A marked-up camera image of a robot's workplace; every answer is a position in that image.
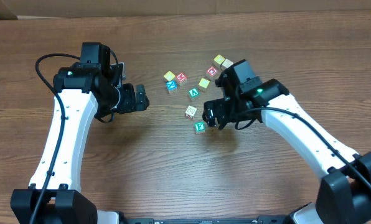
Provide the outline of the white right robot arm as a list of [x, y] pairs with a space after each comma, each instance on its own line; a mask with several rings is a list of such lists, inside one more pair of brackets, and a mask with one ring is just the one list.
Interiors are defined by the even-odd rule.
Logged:
[[266, 82], [243, 59], [215, 80], [223, 98], [204, 103], [202, 119], [223, 129], [228, 123], [255, 121], [277, 132], [306, 161], [320, 186], [317, 199], [289, 215], [258, 223], [367, 223], [371, 220], [371, 152], [356, 150], [331, 136], [298, 104], [278, 80]]

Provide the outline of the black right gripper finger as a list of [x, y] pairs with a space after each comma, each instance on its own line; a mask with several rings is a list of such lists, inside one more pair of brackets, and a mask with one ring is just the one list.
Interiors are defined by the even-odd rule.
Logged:
[[214, 101], [206, 101], [204, 103], [204, 114], [213, 114], [215, 109]]
[[209, 127], [215, 127], [215, 116], [211, 112], [203, 112], [202, 119], [207, 123], [207, 126]]

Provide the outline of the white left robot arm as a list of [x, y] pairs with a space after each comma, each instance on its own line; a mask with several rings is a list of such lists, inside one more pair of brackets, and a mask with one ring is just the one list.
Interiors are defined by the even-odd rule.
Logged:
[[124, 64], [111, 63], [114, 51], [84, 42], [80, 56], [61, 68], [47, 87], [54, 114], [39, 165], [26, 189], [15, 189], [11, 209], [19, 223], [126, 223], [121, 212], [98, 210], [81, 193], [81, 167], [94, 119], [144, 111], [143, 85], [123, 83]]

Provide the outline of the green F wooden block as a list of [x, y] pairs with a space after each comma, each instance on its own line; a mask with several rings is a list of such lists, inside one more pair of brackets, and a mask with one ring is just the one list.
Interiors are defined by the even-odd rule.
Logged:
[[194, 124], [194, 129], [197, 134], [205, 132], [205, 124], [204, 122], [197, 122]]

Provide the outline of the white red patterned wooden block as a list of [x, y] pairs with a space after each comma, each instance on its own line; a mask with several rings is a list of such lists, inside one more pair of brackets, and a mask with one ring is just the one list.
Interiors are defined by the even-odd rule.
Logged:
[[196, 112], [197, 112], [197, 108], [189, 105], [185, 111], [185, 117], [189, 119], [194, 119]]

